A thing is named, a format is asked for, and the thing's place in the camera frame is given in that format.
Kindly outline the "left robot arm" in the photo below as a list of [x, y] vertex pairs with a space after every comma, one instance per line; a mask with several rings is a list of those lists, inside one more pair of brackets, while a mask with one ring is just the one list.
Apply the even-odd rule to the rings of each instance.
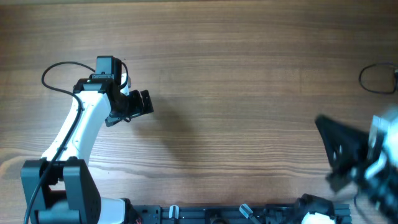
[[131, 91], [127, 66], [99, 56], [88, 78], [77, 81], [72, 106], [60, 132], [40, 159], [27, 160], [21, 181], [24, 223], [142, 223], [126, 198], [101, 197], [88, 170], [100, 127], [153, 112], [147, 90]]

